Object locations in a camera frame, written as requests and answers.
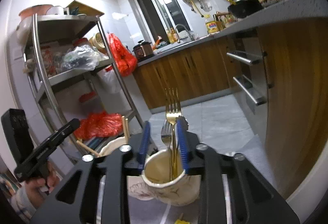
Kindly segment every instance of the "faucet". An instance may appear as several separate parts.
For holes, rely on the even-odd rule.
[[[177,30],[177,27],[178,26],[182,26],[185,30],[186,30],[186,32],[188,33],[188,35],[189,35],[189,37],[190,37],[190,40],[191,41],[195,41],[195,38],[191,35],[191,33],[188,31],[188,29],[183,25],[183,24],[181,24],[181,23],[178,23],[176,26],[175,26],[175,30]],[[179,34],[178,34],[178,32],[177,32],[177,36],[178,36],[178,43],[180,43],[180,36],[179,36]]]

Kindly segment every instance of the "human hand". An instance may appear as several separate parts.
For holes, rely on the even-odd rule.
[[[47,166],[49,170],[47,185],[49,187],[49,192],[52,192],[54,187],[59,183],[59,178],[49,162],[47,163]],[[44,201],[44,197],[40,194],[39,188],[44,187],[45,184],[46,181],[43,178],[30,179],[25,182],[27,197],[36,209],[39,208]]]

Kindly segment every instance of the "orange bowl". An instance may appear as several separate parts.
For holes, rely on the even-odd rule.
[[[53,5],[50,4],[35,5],[22,10],[18,16],[21,18],[22,21],[25,18],[30,17],[35,13],[37,13],[38,15],[45,15],[47,10],[50,9],[51,7],[53,7]]]

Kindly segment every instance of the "window frame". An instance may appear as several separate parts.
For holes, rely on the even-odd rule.
[[[159,18],[160,18],[160,20],[161,20],[161,23],[162,23],[162,26],[163,26],[164,30],[167,30],[167,29],[170,30],[170,27],[168,27],[168,25],[166,24],[166,22],[165,22],[165,20],[164,20],[162,14],[161,14],[161,11],[160,11],[160,9],[159,9],[157,3],[155,2],[155,0],[151,0],[151,1],[152,1],[153,5],[154,5],[154,7],[155,7],[155,9],[156,9],[157,15],[159,16]],[[147,23],[147,21],[146,21],[146,18],[145,18],[145,16],[144,16],[143,12],[142,12],[142,9],[141,9],[141,7],[140,7],[140,5],[139,5],[139,3],[138,3],[137,0],[134,0],[134,2],[135,2],[135,4],[136,4],[136,7],[137,7],[137,9],[138,9],[138,12],[139,12],[139,14],[140,14],[140,16],[141,16],[142,22],[144,23],[144,25],[145,25],[145,27],[146,27],[147,33],[148,33],[148,35],[149,35],[149,37],[150,37],[152,43],[154,44],[154,43],[155,43],[155,40],[154,40],[153,35],[152,35],[152,33],[151,33],[151,30],[150,30],[150,28],[149,28],[149,26],[148,26],[148,23]],[[182,13],[183,13],[183,16],[184,16],[185,19],[186,19],[187,24],[189,25],[190,30],[192,30],[191,23],[189,22],[188,17],[187,17],[187,14],[186,14],[186,12],[185,12],[185,10],[184,10],[184,8],[183,8],[182,0],[177,0],[177,3],[178,3],[178,5],[179,5],[179,7],[180,7],[180,9],[181,9],[181,11],[182,11]],[[163,6],[164,6],[164,8],[165,8],[165,10],[166,10],[166,12],[167,12],[167,14],[168,14],[168,16],[169,16],[169,19],[170,19],[170,21],[171,21],[171,23],[172,23],[172,25],[173,25],[173,28],[175,28],[175,25],[176,25],[176,24],[175,24],[175,22],[174,22],[174,20],[173,20],[173,18],[172,18],[172,16],[171,16],[169,10],[168,10],[168,7],[166,6],[165,3],[164,3]]]

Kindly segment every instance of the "metal bolt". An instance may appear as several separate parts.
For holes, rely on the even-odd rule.
[[[132,147],[130,145],[122,145],[120,146],[120,150],[122,152],[129,152],[132,149]]]
[[[237,153],[237,154],[235,154],[235,156],[233,158],[235,160],[242,161],[245,159],[245,156],[243,154]]]
[[[82,160],[85,161],[85,162],[92,161],[93,159],[94,159],[93,155],[84,155],[82,157]]]
[[[198,144],[196,145],[196,149],[199,151],[205,151],[206,149],[208,149],[208,146],[205,144]]]

